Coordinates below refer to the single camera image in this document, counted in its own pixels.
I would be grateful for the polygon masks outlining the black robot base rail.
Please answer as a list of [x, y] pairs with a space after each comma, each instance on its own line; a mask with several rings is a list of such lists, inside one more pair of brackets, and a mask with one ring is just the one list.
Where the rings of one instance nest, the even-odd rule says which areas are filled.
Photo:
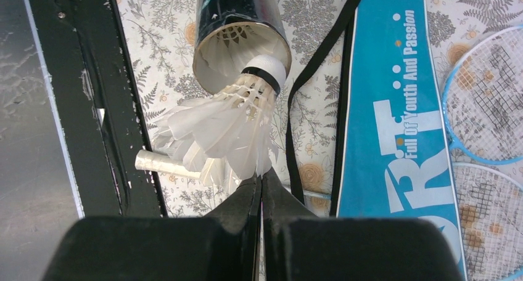
[[116, 0], [24, 0], [80, 217], [167, 215]]

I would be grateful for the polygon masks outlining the black shuttlecock tube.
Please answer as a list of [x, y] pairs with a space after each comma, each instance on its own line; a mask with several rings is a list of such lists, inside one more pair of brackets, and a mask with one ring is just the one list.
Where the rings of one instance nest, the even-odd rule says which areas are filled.
[[192, 67], [205, 91], [216, 94], [261, 54], [290, 72], [292, 54], [277, 0], [197, 0]]

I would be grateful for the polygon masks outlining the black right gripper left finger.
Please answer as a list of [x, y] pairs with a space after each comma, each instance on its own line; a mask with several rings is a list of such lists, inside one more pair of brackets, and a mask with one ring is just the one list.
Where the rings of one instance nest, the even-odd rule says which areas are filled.
[[87, 217], [64, 235], [43, 278], [250, 280], [259, 206], [249, 179], [202, 217]]

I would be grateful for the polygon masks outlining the white feather shuttlecock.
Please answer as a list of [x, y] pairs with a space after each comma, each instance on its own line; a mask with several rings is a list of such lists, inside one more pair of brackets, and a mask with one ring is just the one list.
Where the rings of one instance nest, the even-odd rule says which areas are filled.
[[188, 99], [156, 122], [158, 153], [141, 155], [151, 170], [232, 187], [272, 167], [275, 102], [286, 69], [270, 55], [250, 60], [231, 84], [209, 98]]

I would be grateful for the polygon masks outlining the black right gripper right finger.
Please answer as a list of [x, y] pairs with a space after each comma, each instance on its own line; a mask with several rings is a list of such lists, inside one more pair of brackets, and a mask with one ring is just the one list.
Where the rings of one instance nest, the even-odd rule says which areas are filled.
[[320, 218], [261, 179], [267, 280], [462, 280], [446, 240], [424, 219]]

